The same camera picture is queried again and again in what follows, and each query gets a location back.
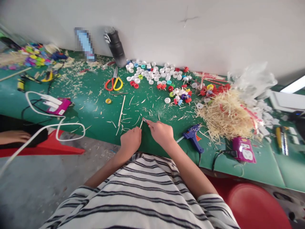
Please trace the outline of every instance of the scissors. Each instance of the scissors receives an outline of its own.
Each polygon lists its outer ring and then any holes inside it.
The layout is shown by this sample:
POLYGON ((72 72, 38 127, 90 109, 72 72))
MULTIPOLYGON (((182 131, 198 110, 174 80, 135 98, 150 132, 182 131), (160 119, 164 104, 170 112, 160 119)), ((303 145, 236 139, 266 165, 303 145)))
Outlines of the scissors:
POLYGON ((122 88, 123 82, 122 82, 122 80, 118 77, 118 67, 117 67, 117 66, 115 67, 115 70, 114 70, 114 73, 113 73, 113 77, 112 77, 112 79, 111 79, 112 87, 111 87, 110 89, 107 88, 107 85, 108 85, 109 82, 110 82, 110 80, 108 80, 108 81, 105 83, 105 89, 106 89, 107 91, 112 91, 112 90, 118 91, 118 90, 120 90, 120 89, 122 88), (115 88, 115 86, 117 85, 118 80, 121 81, 121 86, 120 86, 119 88, 115 88))

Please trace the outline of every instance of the scissor handle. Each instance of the scissor handle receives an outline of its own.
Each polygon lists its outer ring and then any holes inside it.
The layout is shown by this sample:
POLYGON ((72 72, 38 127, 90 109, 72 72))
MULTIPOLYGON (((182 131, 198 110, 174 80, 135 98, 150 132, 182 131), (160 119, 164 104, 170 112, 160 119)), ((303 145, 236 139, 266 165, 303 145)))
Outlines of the scissor handle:
POLYGON ((105 83, 105 89, 106 89, 107 91, 112 91, 112 90, 113 90, 113 86, 114 86, 113 81, 114 81, 114 78, 111 79, 111 85, 112 85, 112 86, 111 86, 110 89, 107 88, 108 83, 110 82, 110 80, 107 80, 107 82, 105 83))
POLYGON ((122 88, 122 86, 123 86, 123 81, 118 77, 118 78, 115 80, 115 83, 114 83, 114 85, 113 85, 113 89, 114 89, 115 91, 118 91, 118 90, 120 90, 120 89, 122 88), (115 86, 117 85, 118 80, 120 80, 121 86, 120 86, 119 88, 115 88, 115 86))

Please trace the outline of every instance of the white cable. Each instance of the white cable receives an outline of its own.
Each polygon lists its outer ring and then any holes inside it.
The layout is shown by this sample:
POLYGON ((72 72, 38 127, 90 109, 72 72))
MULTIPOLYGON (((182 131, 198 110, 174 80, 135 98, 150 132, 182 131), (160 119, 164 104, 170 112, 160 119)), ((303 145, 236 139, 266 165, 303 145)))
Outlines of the white cable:
POLYGON ((58 141, 61 141, 61 142, 66 142, 66 141, 73 141, 73 140, 77 140, 77 139, 80 139, 80 138, 82 138, 82 137, 84 137, 85 136, 85 133, 86 133, 86 129, 85 129, 85 126, 83 125, 83 124, 81 124, 81 123, 62 123, 63 121, 64 121, 64 119, 66 118, 66 116, 59 116, 59 115, 53 115, 53 114, 45 114, 45 113, 41 113, 41 112, 39 112, 39 111, 37 111, 37 110, 35 110, 35 108, 32 106, 32 104, 31 104, 31 101, 29 100, 29 97, 28 97, 28 94, 29 93, 35 93, 35 94, 38 94, 38 95, 40 95, 40 96, 43 96, 42 94, 40 94, 40 93, 37 93, 37 92, 33 92, 33 91, 29 91, 29 92, 26 92, 25 93, 25 97, 26 97, 26 100, 28 101, 28 103, 29 103, 29 106, 32 108, 32 110, 33 111, 35 111, 36 113, 38 113, 38 114, 41 114, 41 115, 46 115, 46 116, 53 116, 53 117, 62 117, 63 119, 62 120, 60 120, 60 122, 58 123, 58 124, 52 124, 52 125, 48 125, 48 126, 44 126, 44 127, 42 127, 40 130, 38 130, 26 143, 24 143, 7 161, 6 161, 6 163, 2 166, 2 168, 1 168, 1 170, 0 170, 0 178, 2 177, 2 175, 3 175, 3 173, 4 173, 4 171, 7 169, 7 167, 10 165, 10 163, 15 159, 15 157, 16 156, 18 156, 18 154, 35 138, 35 137, 37 137, 37 135, 41 132, 41 131, 43 131, 44 129, 46 129, 46 128, 48 128, 48 127, 54 127, 54 126, 58 126, 57 127, 57 130, 56 130, 56 135, 55 135, 55 137, 56 137, 56 139, 58 140, 58 141), (82 126, 83 127, 83 129, 84 129, 84 133, 83 133, 83 135, 82 136, 80 136, 79 138, 74 138, 74 139, 68 139, 68 140, 64 140, 64 139, 59 139, 59 137, 58 137, 58 132, 59 132, 59 128, 61 127, 61 126, 65 126, 65 125, 80 125, 80 126, 82 126))

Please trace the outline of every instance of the gray floor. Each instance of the gray floor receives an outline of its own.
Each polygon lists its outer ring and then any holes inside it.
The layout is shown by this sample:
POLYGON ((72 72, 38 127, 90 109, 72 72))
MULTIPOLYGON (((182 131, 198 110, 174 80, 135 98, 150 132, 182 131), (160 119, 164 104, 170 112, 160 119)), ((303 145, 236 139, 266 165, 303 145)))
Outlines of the gray floor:
MULTIPOLYGON (((19 156, 0 179, 0 228, 39 228, 58 205, 100 169, 119 146, 91 138, 72 141, 83 155, 19 156)), ((0 167, 7 158, 0 158, 0 167)))

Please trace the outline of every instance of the white wall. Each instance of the white wall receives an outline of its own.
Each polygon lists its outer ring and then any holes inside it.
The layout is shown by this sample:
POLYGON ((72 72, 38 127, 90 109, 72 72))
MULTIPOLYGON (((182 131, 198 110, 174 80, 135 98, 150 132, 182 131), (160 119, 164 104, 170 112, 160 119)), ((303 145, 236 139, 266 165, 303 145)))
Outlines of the white wall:
POLYGON ((6 0, 0 22, 38 42, 74 49, 74 27, 89 29, 97 54, 111 55, 114 26, 127 58, 226 75, 256 61, 286 84, 305 75, 304 0, 6 0), (180 22, 187 17, 184 27, 180 22))

